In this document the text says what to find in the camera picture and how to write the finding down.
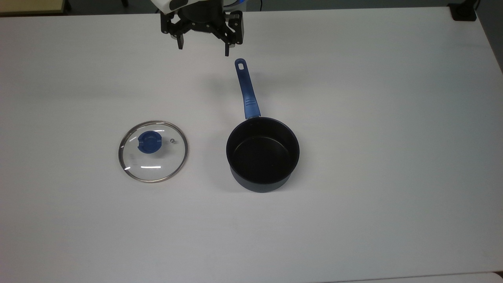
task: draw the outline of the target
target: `robotic arm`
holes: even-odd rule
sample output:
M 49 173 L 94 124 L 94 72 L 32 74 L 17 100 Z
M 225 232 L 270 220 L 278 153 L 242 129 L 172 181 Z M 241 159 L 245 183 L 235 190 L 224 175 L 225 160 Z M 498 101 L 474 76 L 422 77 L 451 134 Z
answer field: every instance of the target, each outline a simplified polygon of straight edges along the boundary
M 229 48 L 243 43 L 243 13 L 227 14 L 224 7 L 231 8 L 246 0 L 237 0 L 224 6 L 223 0 L 151 0 L 160 10 L 160 29 L 184 47 L 184 34 L 190 30 L 212 33 L 225 44 L 225 56 Z M 176 23 L 172 19 L 178 15 Z

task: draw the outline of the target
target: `pot lid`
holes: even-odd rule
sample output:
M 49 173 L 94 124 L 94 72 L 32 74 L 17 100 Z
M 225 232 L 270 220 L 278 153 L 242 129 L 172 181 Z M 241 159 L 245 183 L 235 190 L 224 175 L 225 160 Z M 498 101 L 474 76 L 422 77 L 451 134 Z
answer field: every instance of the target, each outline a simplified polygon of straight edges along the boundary
M 183 166 L 188 145 L 183 132 L 165 121 L 134 126 L 119 146 L 119 163 L 132 178 L 157 183 L 171 178 Z

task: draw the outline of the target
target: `saucepan handle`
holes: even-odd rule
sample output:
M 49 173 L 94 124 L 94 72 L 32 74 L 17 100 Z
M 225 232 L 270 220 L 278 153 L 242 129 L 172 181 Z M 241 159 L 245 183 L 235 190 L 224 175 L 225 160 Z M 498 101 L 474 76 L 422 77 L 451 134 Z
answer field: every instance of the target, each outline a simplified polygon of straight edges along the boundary
M 255 98 L 255 92 L 253 92 L 253 86 L 251 83 L 252 80 L 250 79 L 246 61 L 240 58 L 236 60 L 234 64 L 236 66 L 237 78 L 239 79 L 241 92 L 243 93 L 244 116 L 247 120 L 250 118 L 260 117 L 260 109 L 257 104 L 257 99 Z

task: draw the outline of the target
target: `lid knob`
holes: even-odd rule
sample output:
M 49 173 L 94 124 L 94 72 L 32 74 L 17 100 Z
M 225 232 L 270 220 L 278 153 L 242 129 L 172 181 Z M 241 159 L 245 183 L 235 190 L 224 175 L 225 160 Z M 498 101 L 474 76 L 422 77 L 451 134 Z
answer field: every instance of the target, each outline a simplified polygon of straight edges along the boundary
M 162 137 L 158 132 L 146 131 L 138 137 L 138 149 L 147 154 L 154 153 L 162 146 Z

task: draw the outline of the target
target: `blue handle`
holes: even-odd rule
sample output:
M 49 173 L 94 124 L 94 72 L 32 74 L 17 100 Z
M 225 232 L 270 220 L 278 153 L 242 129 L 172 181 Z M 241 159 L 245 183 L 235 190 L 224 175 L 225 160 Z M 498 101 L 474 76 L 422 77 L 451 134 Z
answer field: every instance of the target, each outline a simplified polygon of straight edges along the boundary
M 255 98 L 255 92 L 253 92 L 252 81 L 250 79 L 250 74 L 248 73 L 246 61 L 240 58 L 234 62 L 234 65 L 236 65 L 237 78 L 239 79 L 239 85 L 241 86 L 241 92 L 243 93 L 244 117 L 247 120 L 260 117 L 260 109 L 257 104 L 257 99 Z
M 155 131 L 146 131 L 138 137 L 138 149 L 146 154 L 151 154 L 162 146 L 162 136 Z

